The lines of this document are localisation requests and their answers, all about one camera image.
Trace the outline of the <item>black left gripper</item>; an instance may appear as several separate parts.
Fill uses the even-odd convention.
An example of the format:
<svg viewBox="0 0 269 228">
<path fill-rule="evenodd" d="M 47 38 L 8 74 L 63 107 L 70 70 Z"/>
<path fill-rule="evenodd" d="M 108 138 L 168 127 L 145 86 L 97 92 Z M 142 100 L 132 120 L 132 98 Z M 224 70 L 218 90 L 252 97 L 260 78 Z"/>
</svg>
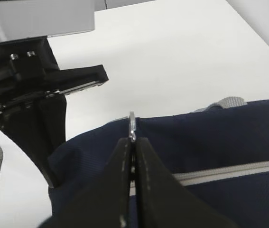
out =
<svg viewBox="0 0 269 228">
<path fill-rule="evenodd" d="M 60 184 L 48 157 L 65 143 L 64 95 L 108 80 L 103 65 L 61 70 L 47 38 L 0 44 L 0 130 L 32 160 L 50 188 Z"/>
</svg>

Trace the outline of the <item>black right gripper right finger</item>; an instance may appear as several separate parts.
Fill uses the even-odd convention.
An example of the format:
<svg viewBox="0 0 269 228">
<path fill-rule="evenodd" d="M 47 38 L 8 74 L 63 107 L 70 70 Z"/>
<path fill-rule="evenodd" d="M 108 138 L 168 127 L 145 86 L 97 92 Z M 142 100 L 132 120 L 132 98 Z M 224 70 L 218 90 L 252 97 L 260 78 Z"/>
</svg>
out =
<svg viewBox="0 0 269 228">
<path fill-rule="evenodd" d="M 135 149 L 140 228 L 236 228 L 238 225 L 189 192 L 164 166 L 147 138 Z"/>
</svg>

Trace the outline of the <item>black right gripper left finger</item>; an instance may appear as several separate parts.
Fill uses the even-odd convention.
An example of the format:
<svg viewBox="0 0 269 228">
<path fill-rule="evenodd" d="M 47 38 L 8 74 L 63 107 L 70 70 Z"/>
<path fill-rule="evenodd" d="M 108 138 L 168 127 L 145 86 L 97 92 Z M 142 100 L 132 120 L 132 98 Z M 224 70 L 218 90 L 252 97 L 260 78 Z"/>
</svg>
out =
<svg viewBox="0 0 269 228">
<path fill-rule="evenodd" d="M 41 227 L 130 227 L 130 173 L 131 141 L 121 138 L 102 174 Z"/>
</svg>

